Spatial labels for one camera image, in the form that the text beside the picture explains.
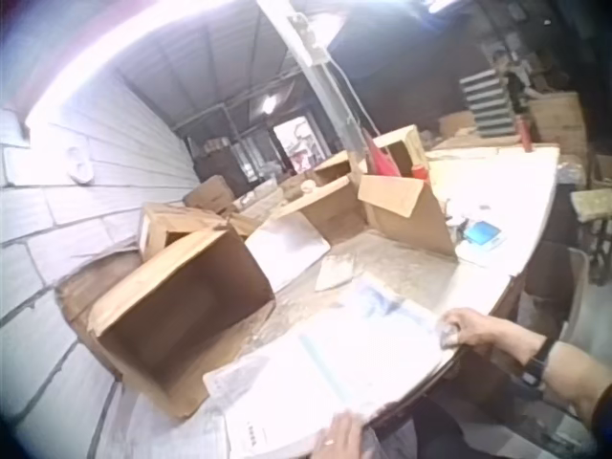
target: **metal pole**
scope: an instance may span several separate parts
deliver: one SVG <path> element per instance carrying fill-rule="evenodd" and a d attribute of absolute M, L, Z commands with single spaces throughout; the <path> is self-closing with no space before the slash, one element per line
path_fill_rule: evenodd
<path fill-rule="evenodd" d="M 229 129 L 231 130 L 231 134 L 236 139 L 236 141 L 240 143 L 240 146 L 242 147 L 242 151 L 244 152 L 245 156 L 247 157 L 247 160 L 249 161 L 249 164 L 252 167 L 253 173 L 255 174 L 256 177 L 259 177 L 259 171 L 257 170 L 255 162 L 253 158 L 251 157 L 251 152 L 248 149 L 247 144 L 242 139 L 240 132 L 238 132 L 238 128 L 234 124 L 233 119 L 231 118 L 231 115 L 230 115 L 230 110 L 228 110 L 228 107 L 226 107 L 225 104 L 223 103 L 221 104 L 221 110 L 223 110 L 223 113 L 226 114 L 226 118 L 228 119 L 228 123 L 229 123 Z"/>
<path fill-rule="evenodd" d="M 289 0 L 257 0 L 257 3 L 272 22 L 315 91 L 342 145 L 346 148 L 354 177 L 359 179 L 361 160 L 366 159 L 368 169 L 372 170 L 367 142 L 329 70 L 324 63 L 315 62 L 312 46 L 311 49 L 308 48 L 309 44 L 304 43 L 295 29 L 295 21 L 290 20 L 298 18 L 298 13 Z"/>

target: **sleeve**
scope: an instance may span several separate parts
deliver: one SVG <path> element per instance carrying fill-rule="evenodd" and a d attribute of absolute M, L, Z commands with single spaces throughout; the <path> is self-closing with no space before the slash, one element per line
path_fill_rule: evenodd
<path fill-rule="evenodd" d="M 604 451 L 612 451 L 612 385 L 603 391 L 591 426 L 598 446 Z"/>

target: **metal roof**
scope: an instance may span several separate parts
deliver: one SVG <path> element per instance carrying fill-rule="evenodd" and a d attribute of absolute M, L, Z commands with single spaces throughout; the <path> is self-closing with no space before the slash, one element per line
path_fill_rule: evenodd
<path fill-rule="evenodd" d="M 387 8 L 380 8 L 385 2 L 372 0 L 292 3 L 306 15 L 333 12 L 350 18 L 331 47 L 340 63 L 348 63 L 349 76 L 380 68 L 394 48 L 411 37 L 410 10 L 399 7 L 409 2 L 387 0 Z M 338 48 L 343 52 L 336 53 Z M 169 126 L 180 127 L 179 135 L 198 143 L 230 133 L 220 114 L 200 114 L 227 102 L 238 129 L 246 130 L 257 121 L 256 104 L 265 97 L 266 85 L 294 74 L 296 68 L 254 0 L 234 0 L 155 31 L 121 54 L 115 65 L 130 88 Z M 281 78 L 274 90 L 287 91 L 291 80 Z M 257 90 L 259 99 L 245 98 Z"/>

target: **white brick wall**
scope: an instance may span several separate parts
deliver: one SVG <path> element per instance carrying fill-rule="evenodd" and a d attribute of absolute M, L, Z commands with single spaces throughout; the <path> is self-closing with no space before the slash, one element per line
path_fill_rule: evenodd
<path fill-rule="evenodd" d="M 72 147 L 92 160 L 87 186 L 67 174 Z M 179 202 L 198 180 L 183 142 L 112 76 L 30 141 L 0 110 L 0 151 L 0 408 L 33 456 L 84 459 L 113 378 L 75 347 L 53 287 L 134 236 L 142 203 Z"/>

